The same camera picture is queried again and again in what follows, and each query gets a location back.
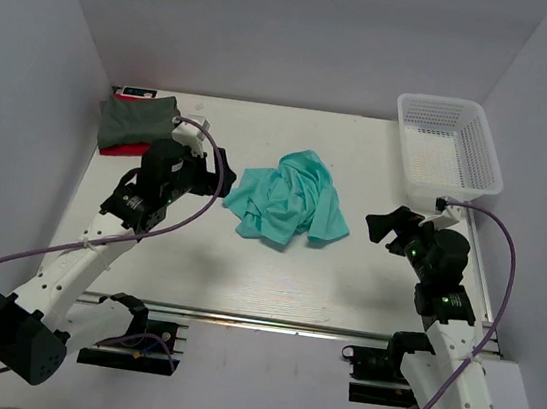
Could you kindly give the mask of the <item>teal t-shirt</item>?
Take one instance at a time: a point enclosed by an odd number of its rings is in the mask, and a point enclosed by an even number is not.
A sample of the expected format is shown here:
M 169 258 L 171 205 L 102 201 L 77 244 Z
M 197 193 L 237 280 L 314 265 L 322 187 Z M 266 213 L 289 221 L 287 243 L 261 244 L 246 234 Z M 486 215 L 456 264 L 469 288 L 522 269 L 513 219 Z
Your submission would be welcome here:
M 239 224 L 236 234 L 278 251 L 305 235 L 325 247 L 351 233 L 332 175 L 314 150 L 289 153 L 272 168 L 245 169 L 222 205 Z

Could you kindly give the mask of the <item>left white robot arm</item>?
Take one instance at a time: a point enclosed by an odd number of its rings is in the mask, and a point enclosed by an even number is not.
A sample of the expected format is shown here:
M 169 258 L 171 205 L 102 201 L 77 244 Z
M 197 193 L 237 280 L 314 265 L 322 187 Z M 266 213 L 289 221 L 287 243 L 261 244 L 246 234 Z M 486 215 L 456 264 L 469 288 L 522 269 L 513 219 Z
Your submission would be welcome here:
M 187 193 L 223 197 L 236 175 L 223 148 L 206 155 L 171 139 L 153 142 L 141 164 L 126 172 L 83 231 L 80 248 L 59 253 L 33 279 L 0 294 L 0 361 L 32 386 L 49 379 L 69 355 L 100 343 L 136 346 L 147 334 L 148 309 L 127 293 L 72 307 L 116 259 L 166 217 Z

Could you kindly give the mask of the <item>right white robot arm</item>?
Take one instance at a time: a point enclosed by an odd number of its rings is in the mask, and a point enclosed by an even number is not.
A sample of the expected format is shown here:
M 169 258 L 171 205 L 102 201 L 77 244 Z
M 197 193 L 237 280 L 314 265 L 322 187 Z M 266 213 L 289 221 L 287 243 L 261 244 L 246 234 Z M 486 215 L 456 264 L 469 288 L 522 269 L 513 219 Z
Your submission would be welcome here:
M 453 229 L 453 215 L 426 218 L 401 206 L 365 219 L 370 240 L 379 243 L 393 233 L 386 249 L 415 271 L 414 304 L 424 327 L 395 333 L 382 366 L 408 383 L 415 409 L 496 409 L 479 359 L 485 343 L 461 283 L 471 247 Z

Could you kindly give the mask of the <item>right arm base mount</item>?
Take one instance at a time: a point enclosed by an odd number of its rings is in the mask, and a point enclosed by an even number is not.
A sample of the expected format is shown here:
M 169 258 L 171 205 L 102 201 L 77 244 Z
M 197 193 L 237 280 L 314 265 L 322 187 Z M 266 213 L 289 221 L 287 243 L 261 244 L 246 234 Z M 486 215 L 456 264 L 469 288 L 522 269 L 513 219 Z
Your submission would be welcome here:
M 395 333 L 383 349 L 343 347 L 341 357 L 352 366 L 350 401 L 406 409 L 433 406 L 439 398 L 443 365 L 458 346 L 438 330 Z

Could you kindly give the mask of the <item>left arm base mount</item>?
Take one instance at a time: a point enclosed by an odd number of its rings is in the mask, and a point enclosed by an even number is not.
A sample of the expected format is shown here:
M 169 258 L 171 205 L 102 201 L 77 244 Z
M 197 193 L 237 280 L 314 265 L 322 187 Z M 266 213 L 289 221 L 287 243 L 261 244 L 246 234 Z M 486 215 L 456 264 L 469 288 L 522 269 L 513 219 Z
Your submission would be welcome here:
M 102 296 L 103 303 L 111 299 L 126 306 L 133 316 L 127 331 L 119 338 L 109 338 L 105 344 L 80 350 L 76 362 L 80 365 L 172 376 L 184 352 L 188 326 L 149 315 L 143 301 L 126 294 Z

